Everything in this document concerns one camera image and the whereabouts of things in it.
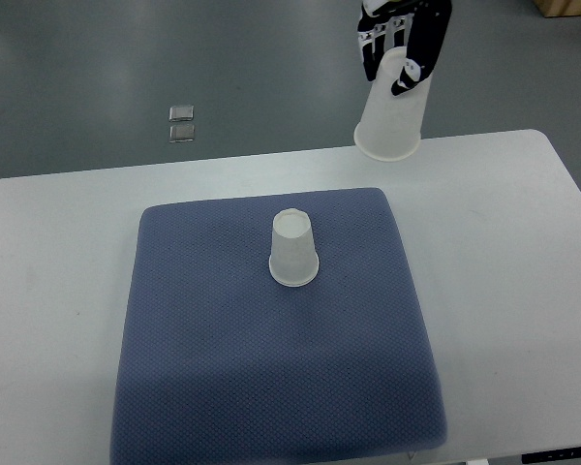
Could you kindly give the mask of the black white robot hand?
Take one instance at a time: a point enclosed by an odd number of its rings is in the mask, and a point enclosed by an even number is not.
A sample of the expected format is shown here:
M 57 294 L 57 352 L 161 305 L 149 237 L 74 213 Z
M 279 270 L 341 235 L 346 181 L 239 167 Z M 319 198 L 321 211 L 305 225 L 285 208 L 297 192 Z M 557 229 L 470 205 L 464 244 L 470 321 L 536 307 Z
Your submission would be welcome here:
M 372 82 L 377 77 L 388 32 L 393 34 L 393 46 L 406 50 L 391 93 L 402 95 L 429 78 L 438 62 L 451 13 L 450 1 L 363 1 L 357 39 L 367 80 Z

